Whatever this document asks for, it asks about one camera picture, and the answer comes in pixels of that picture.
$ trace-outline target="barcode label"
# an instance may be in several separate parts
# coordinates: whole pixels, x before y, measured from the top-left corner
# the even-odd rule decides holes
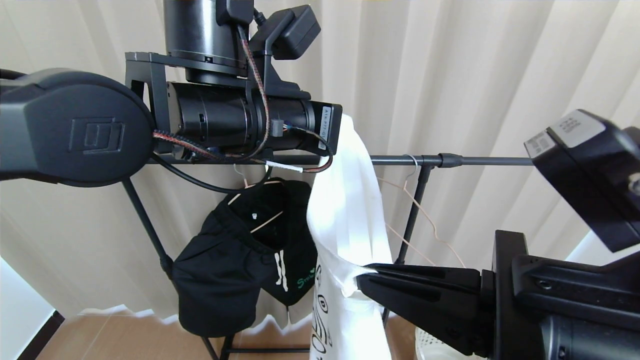
[[[532,159],[544,154],[553,148],[553,146],[555,146],[554,141],[546,131],[541,132],[524,143],[524,147],[527,148],[529,157]]]
[[[320,123],[320,137],[328,141],[329,137],[329,124],[331,124],[331,107],[325,106],[322,108],[322,121]],[[326,146],[322,141],[318,141],[318,149],[326,150]]]
[[[589,115],[575,110],[553,125],[551,130],[567,147],[576,147],[605,131],[605,126]]]

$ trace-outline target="black metal rod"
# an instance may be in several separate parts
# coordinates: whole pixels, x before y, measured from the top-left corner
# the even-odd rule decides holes
[[[151,244],[154,246],[156,253],[160,257],[160,266],[162,267],[164,273],[171,279],[171,265],[172,260],[169,255],[166,254],[162,243],[160,242],[160,238],[154,229],[154,225],[151,223],[151,219],[149,219],[149,215],[145,210],[142,201],[140,201],[140,197],[138,196],[138,192],[136,188],[133,186],[131,179],[126,179],[122,181],[122,185],[129,196],[129,200],[131,200],[131,204],[133,204],[134,209],[136,210],[142,225],[145,227],[147,231],[147,235],[149,235],[149,239],[151,240]]]
[[[415,191],[413,193],[413,198],[418,202],[418,204],[422,203],[422,196],[424,195],[424,189],[427,187],[427,182],[429,181],[429,175],[431,174],[431,166],[421,166],[420,173],[418,174],[418,184],[415,186]],[[415,221],[418,219],[418,207],[415,203],[411,204],[411,211],[409,211],[409,218],[406,221],[406,227],[404,228],[404,239],[409,242],[411,241],[411,235],[413,234],[413,228],[415,227]],[[406,251],[408,249],[408,245],[403,241],[400,245],[400,251],[398,252],[398,257],[396,258],[395,264],[404,264],[404,258],[406,257]],[[389,309],[385,307],[382,312],[382,324],[384,327],[387,326],[387,320],[389,319]]]
[[[230,348],[228,351],[238,354],[272,354],[287,352],[309,352],[309,348]]]
[[[204,336],[201,336],[200,338],[204,342],[204,346],[207,348],[207,351],[209,352],[209,355],[211,356],[211,359],[212,360],[220,360],[220,358],[216,354],[216,351],[213,349],[213,345],[211,345],[211,341],[209,341],[209,338],[205,338]]]
[[[439,167],[442,165],[442,157],[440,155],[414,155],[418,165],[430,165]],[[162,158],[171,164],[190,164],[186,160],[176,159],[171,155],[162,155]],[[478,158],[478,157],[459,157],[460,165],[511,165],[511,166],[531,166],[529,158]],[[287,165],[317,165],[320,160],[316,155],[276,155],[274,161]],[[155,164],[152,159],[147,161],[148,164]],[[246,165],[256,165],[253,162],[240,162]],[[415,162],[408,155],[372,155],[371,163],[373,165],[392,165],[392,166],[413,166]],[[198,164],[222,164],[220,161],[204,160]]]
[[[229,354],[231,354],[231,350],[233,350],[234,347],[235,336],[235,334],[232,334],[225,337],[225,341],[222,343],[222,349],[220,349],[220,360],[229,360]]]

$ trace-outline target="curtain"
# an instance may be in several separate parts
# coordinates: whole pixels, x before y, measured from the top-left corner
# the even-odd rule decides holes
[[[256,0],[266,15],[305,3]],[[282,78],[342,104],[371,154],[526,156],[523,143],[575,108],[640,126],[640,3],[635,1],[311,0],[322,27]],[[0,67],[67,67],[124,81],[124,52],[164,53],[161,0],[0,0]],[[169,80],[184,72],[168,68]],[[226,165],[181,166],[241,186]],[[251,181],[264,169],[239,167]],[[411,167],[378,167],[404,183]],[[290,179],[312,181],[312,176]],[[157,165],[132,178],[159,236],[179,254],[222,195]],[[413,189],[416,176],[409,178]],[[386,221],[400,234],[410,199],[381,185]],[[65,316],[125,304],[177,312],[122,185],[72,188],[5,181],[0,254]],[[434,169],[423,199],[468,267],[490,268],[496,229],[525,233],[531,254],[564,259],[586,224],[532,167]],[[397,254],[400,239],[389,234]],[[422,216],[412,243],[437,265],[460,266]],[[411,249],[408,263],[427,262]],[[281,312],[261,297],[263,313]]]

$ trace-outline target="laundry basket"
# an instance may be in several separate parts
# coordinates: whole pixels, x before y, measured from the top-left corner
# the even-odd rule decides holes
[[[419,327],[415,328],[415,355],[418,360],[483,359],[475,355],[464,356]]]

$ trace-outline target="brown tile floor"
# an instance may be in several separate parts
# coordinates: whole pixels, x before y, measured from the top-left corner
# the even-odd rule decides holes
[[[415,327],[400,317],[389,319],[387,338],[395,360],[413,359]],[[236,347],[307,347],[310,324],[282,335],[269,323],[260,333],[245,332],[234,339]],[[216,351],[222,339],[211,339]],[[179,323],[162,324],[150,316],[127,313],[111,316],[77,316],[63,323],[42,350],[38,360],[208,360],[202,340]],[[230,360],[308,359],[308,354],[232,354]]]

